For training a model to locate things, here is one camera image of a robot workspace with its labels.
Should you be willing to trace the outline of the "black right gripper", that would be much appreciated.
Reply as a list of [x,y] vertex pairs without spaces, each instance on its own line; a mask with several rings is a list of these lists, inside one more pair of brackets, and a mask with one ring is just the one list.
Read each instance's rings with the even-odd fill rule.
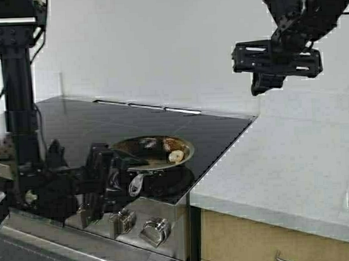
[[281,89],[286,76],[315,78],[323,72],[318,50],[275,53],[269,39],[237,43],[232,51],[232,64],[236,73],[253,73],[253,96],[271,89]]

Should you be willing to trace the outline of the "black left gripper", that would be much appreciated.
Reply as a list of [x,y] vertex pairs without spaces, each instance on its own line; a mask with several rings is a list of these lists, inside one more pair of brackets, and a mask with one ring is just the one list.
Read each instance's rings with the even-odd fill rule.
[[81,179],[82,204],[88,203],[92,209],[92,221],[100,220],[105,213],[112,213],[116,202],[107,192],[108,176],[112,161],[112,174],[141,172],[148,166],[147,160],[120,149],[109,148],[106,143],[93,143],[90,147]]

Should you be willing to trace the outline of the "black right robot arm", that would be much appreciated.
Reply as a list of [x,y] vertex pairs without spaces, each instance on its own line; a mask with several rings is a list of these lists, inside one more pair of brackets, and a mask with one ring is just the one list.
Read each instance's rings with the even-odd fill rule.
[[345,14],[349,0],[263,0],[276,30],[270,39],[235,44],[233,70],[251,73],[253,96],[281,89],[288,76],[314,79],[323,71],[313,44]]

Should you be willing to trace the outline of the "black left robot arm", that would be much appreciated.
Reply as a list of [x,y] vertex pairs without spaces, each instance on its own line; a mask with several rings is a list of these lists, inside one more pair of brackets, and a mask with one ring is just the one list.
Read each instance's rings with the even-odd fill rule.
[[6,101],[6,128],[15,168],[8,193],[17,208],[44,211],[61,221],[67,219],[76,195],[93,193],[97,197],[94,213],[101,216],[121,205],[106,191],[110,166],[123,170],[137,159],[97,144],[83,167],[69,168],[58,140],[46,146],[46,155],[41,156],[42,116],[33,96],[31,65],[35,57],[30,49],[46,39],[48,7],[48,1],[0,0],[1,96]]

